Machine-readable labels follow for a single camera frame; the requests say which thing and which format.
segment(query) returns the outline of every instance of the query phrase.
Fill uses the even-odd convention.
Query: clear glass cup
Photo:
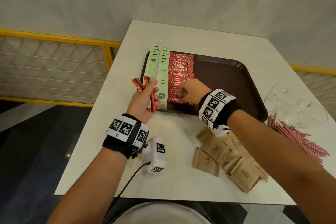
[[[296,128],[311,128],[319,126],[329,119],[328,113],[317,104],[306,99],[301,99],[299,108],[288,113],[286,122]]]
[[[286,112],[299,106],[299,98],[287,87],[277,84],[272,87],[264,100],[264,105],[270,114]]]

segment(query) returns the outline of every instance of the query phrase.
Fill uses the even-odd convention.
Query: metal grille
[[[108,73],[102,47],[0,36],[0,96],[95,103]]]
[[[336,119],[336,75],[295,71],[329,114]]]

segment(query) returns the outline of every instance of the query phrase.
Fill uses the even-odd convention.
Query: floor
[[[91,109],[0,101],[0,223],[45,223]],[[150,199],[121,198],[112,215]],[[297,206],[176,201],[213,223],[309,223]]]

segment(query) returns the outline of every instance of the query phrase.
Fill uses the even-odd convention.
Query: white wall
[[[289,63],[329,69],[335,14],[336,0],[0,0],[0,28],[122,41],[137,19],[267,37]]]

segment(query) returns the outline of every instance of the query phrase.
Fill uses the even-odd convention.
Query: brown tray
[[[143,65],[141,81],[144,78],[148,55],[149,52]],[[232,59],[196,54],[191,55],[194,56],[194,78],[199,79],[213,90],[223,89],[229,92],[236,97],[237,103],[241,106],[242,110],[261,122],[267,120],[267,110],[244,64]],[[187,104],[167,103],[167,110],[159,109],[158,111],[199,115],[197,106]]]

